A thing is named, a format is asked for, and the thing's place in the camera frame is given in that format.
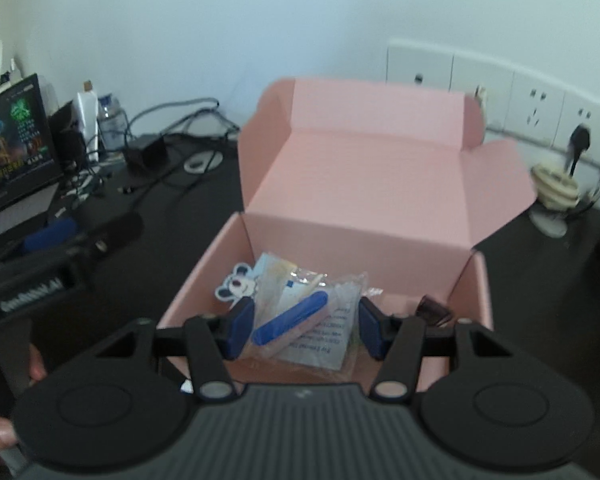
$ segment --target gray ribbed surface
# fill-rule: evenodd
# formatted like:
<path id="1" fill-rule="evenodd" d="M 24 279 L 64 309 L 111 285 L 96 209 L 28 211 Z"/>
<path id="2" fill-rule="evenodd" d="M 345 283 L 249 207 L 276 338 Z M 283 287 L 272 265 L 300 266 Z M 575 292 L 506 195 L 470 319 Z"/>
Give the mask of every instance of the gray ribbed surface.
<path id="1" fill-rule="evenodd" d="M 115 474 L 74 476 L 32 466 L 21 478 L 59 480 L 368 480 L 372 478 L 575 480 L 576 466 L 551 473 L 497 475 L 433 446 L 399 406 L 342 386 L 250 386 L 238 402 L 203 408 L 167 452 Z"/>

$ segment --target box lid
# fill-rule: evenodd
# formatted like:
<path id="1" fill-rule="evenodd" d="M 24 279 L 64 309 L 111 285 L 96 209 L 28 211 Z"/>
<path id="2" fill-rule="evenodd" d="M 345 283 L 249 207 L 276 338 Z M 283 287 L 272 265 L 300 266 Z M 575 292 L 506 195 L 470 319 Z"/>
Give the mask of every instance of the box lid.
<path id="1" fill-rule="evenodd" d="M 246 211 L 472 247 L 535 200 L 515 143 L 465 94 L 285 79 L 238 140 Z"/>

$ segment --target clear plastic bag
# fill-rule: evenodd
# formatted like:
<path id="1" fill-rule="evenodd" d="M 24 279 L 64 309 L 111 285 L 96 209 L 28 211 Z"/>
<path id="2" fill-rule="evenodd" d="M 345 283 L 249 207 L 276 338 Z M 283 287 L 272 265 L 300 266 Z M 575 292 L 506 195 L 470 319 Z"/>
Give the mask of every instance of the clear plastic bag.
<path id="1" fill-rule="evenodd" d="M 253 367 L 303 371 L 347 381 L 357 347 L 366 274 L 332 280 L 278 258 L 258 279 L 254 330 L 242 356 Z"/>

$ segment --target round black disc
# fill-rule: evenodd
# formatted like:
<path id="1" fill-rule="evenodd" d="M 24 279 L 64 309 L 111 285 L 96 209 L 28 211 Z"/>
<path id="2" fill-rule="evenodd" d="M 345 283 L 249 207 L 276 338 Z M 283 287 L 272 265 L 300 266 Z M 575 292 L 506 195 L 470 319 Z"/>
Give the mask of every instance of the round black disc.
<path id="1" fill-rule="evenodd" d="M 171 381 L 126 360 L 99 359 L 27 390 L 12 419 L 36 462 L 107 470 L 162 450 L 186 416 L 186 398 Z"/>
<path id="2" fill-rule="evenodd" d="M 593 410 L 579 387 L 544 368 L 481 361 L 433 384 L 420 407 L 451 453 L 501 471 L 544 470 L 584 443 Z"/>

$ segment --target open cardboard box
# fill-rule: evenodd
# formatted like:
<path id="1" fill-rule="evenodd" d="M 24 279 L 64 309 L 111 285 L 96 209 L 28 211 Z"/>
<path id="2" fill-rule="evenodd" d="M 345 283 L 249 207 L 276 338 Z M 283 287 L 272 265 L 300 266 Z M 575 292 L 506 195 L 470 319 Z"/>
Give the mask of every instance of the open cardboard box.
<path id="1" fill-rule="evenodd" d="M 222 314 L 214 297 L 237 262 L 267 251 L 337 277 L 367 272 L 378 307 L 412 314 L 424 294 L 491 328 L 484 259 L 472 247 L 535 199 L 510 140 L 482 144 L 480 109 L 462 93 L 360 81 L 285 79 L 262 95 L 238 140 L 245 212 L 229 218 L 160 326 Z M 241 382 L 313 374 L 226 363 Z M 183 361 L 176 365 L 187 373 Z M 380 364 L 362 348 L 353 381 Z M 448 371 L 423 362 L 419 389 Z"/>

